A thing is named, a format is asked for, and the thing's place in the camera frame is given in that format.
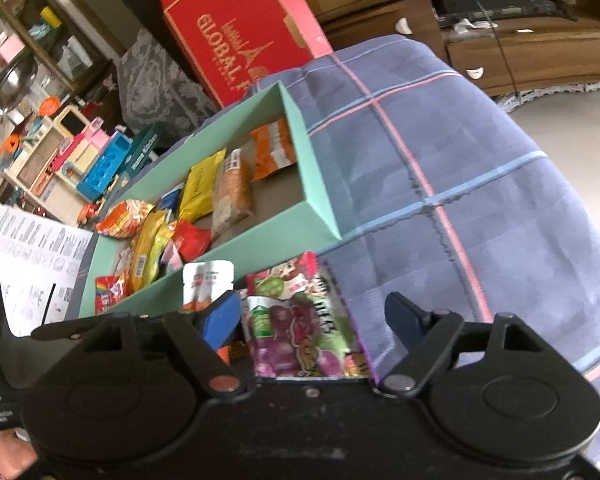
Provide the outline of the person's left hand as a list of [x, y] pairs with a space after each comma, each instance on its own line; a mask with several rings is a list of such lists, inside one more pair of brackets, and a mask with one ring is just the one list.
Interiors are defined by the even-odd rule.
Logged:
[[0, 431], [0, 479], [17, 479], [37, 460], [33, 446], [15, 429]]

